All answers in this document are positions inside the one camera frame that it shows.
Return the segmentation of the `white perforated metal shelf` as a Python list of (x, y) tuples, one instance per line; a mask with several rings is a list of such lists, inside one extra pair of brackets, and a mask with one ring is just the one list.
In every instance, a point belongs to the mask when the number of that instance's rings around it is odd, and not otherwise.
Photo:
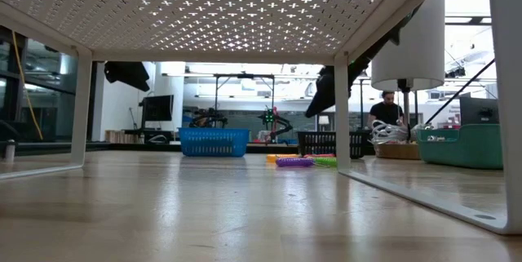
[(347, 67), (423, 0), (0, 0), (0, 25), (76, 56), (70, 167), (83, 166), (96, 61), (329, 64), (338, 164)]

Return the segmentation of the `blue plastic basket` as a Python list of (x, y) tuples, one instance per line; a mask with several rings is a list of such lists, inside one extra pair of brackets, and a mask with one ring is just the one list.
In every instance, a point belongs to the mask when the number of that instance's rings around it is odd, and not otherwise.
[(179, 129), (179, 140), (184, 156), (188, 157), (243, 157), (250, 138), (248, 129), (192, 128)]

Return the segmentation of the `person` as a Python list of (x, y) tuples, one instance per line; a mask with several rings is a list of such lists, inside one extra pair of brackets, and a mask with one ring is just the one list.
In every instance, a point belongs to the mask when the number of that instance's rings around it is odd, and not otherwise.
[(403, 109), (395, 103), (395, 93), (393, 91), (384, 91), (382, 98), (382, 102), (371, 107), (367, 127), (373, 128), (374, 121), (381, 121), (399, 127), (403, 126), (404, 112)]

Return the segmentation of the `black equipment case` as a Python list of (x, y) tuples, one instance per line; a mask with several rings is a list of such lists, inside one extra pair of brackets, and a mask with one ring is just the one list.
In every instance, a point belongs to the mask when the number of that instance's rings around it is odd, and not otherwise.
[(145, 144), (170, 144), (175, 140), (174, 131), (150, 130), (143, 131)]

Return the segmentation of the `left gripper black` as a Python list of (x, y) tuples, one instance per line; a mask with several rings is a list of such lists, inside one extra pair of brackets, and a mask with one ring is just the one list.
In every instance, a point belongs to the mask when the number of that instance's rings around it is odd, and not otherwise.
[[(141, 91), (149, 91), (150, 79), (146, 68), (142, 62), (132, 62), (128, 66), (129, 81), (128, 84)], [(127, 83), (127, 63), (126, 62), (107, 62), (104, 64), (104, 75), (110, 83), (122, 82)]]

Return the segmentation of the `black aluminium table frame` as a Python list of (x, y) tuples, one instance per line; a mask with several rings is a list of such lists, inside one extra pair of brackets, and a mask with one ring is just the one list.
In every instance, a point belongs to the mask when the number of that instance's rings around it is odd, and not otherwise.
[[(87, 152), (122, 150), (122, 151), (145, 151), (145, 152), (180, 152), (180, 144), (111, 144), (106, 142), (92, 142), (86, 144)], [(65, 142), (56, 143), (19, 143), (15, 148), (16, 156), (30, 156), (41, 154), (69, 153), (71, 144)], [(284, 144), (248, 144), (247, 153), (261, 154), (297, 154), (299, 149), (296, 145)]]

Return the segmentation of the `green plastic tray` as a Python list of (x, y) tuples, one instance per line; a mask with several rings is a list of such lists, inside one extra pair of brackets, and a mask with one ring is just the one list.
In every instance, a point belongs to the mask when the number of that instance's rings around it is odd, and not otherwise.
[(480, 170), (503, 169), (499, 124), (420, 130), (418, 147), (424, 162)]

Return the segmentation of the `purple coil wristband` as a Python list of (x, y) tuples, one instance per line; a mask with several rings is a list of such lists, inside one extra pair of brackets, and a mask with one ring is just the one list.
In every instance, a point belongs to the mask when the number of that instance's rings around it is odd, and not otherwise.
[(278, 167), (313, 167), (315, 165), (311, 158), (280, 158), (276, 160)]

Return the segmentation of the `stack of books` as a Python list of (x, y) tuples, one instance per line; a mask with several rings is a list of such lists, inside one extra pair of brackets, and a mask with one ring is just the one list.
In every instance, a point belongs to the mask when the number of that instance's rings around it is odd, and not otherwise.
[(141, 136), (137, 131), (106, 130), (105, 140), (111, 144), (141, 144)]

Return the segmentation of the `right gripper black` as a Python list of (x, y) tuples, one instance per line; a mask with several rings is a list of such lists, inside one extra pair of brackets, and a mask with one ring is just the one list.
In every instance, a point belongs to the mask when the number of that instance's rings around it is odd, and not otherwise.
[(316, 94), (307, 107), (305, 116), (311, 118), (324, 111), (326, 105), (333, 105), (334, 96), (334, 67), (326, 65), (319, 72), (319, 78), (316, 80)]

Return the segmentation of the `black computer monitor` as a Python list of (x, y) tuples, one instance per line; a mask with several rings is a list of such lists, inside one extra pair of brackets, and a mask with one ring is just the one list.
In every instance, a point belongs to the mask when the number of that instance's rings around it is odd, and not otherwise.
[(142, 108), (141, 127), (146, 128), (146, 122), (166, 122), (172, 120), (174, 107), (173, 95), (148, 96), (139, 103)]

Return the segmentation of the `dark grey equipment box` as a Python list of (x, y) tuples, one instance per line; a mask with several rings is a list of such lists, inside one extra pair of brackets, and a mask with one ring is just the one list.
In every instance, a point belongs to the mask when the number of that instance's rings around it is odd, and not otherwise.
[(498, 101), (472, 97), (460, 97), (461, 125), (499, 124)]

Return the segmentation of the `black background gantry frame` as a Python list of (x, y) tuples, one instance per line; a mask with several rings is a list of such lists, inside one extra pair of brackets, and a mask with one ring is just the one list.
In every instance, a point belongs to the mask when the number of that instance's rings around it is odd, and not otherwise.
[[(268, 127), (268, 123), (271, 123), (271, 128), (274, 127), (274, 122), (275, 122), (275, 119), (274, 119), (274, 113), (273, 113), (273, 108), (274, 108), (274, 99), (275, 99), (275, 91), (274, 91), (274, 87), (275, 87), (275, 76), (273, 74), (252, 74), (252, 73), (245, 73), (245, 72), (241, 72), (241, 73), (215, 73), (213, 74), (213, 76), (215, 77), (215, 106), (214, 106), (214, 115), (217, 114), (217, 109), (218, 109), (218, 94), (219, 94), (219, 88), (222, 87), (224, 84), (226, 84), (228, 82), (228, 80), (230, 78), (238, 78), (238, 79), (245, 79), (245, 78), (248, 78), (248, 79), (252, 79), (254, 80), (255, 78), (259, 78), (261, 79), (271, 90), (272, 92), (272, 106), (271, 106), (271, 109), (272, 109), (272, 112), (269, 114), (270, 116), (262, 116), (261, 118), (262, 119), (268, 119), (267, 122), (265, 122), (264, 124)], [(223, 83), (219, 84), (219, 79), (223, 77), (223, 78), (227, 78)], [(269, 85), (267, 82), (264, 81), (265, 78), (270, 78), (272, 79), (272, 85)], [(224, 121), (222, 119), (219, 119), (219, 116), (217, 118), (213, 118), (213, 119), (209, 119), (209, 122), (213, 122), (213, 127), (218, 127), (218, 122), (222, 122), (222, 126), (221, 127), (225, 127), (225, 125), (227, 123), (224, 123)]]

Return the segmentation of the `orange coil wristband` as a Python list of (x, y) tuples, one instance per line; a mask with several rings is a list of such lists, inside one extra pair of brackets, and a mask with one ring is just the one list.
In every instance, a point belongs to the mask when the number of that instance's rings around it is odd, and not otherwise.
[(267, 162), (276, 163), (276, 160), (280, 159), (280, 158), (299, 158), (299, 155), (298, 154), (268, 154)]

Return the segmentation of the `white shade table lamp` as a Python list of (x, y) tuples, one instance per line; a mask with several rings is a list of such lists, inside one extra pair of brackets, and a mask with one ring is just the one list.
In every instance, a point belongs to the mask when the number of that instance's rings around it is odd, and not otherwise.
[(418, 160), (409, 124), (409, 94), (437, 88), (445, 82), (445, 0), (425, 0), (400, 31), (400, 45), (391, 42), (372, 60), (372, 88), (403, 94), (404, 125), (373, 131), (378, 158)]

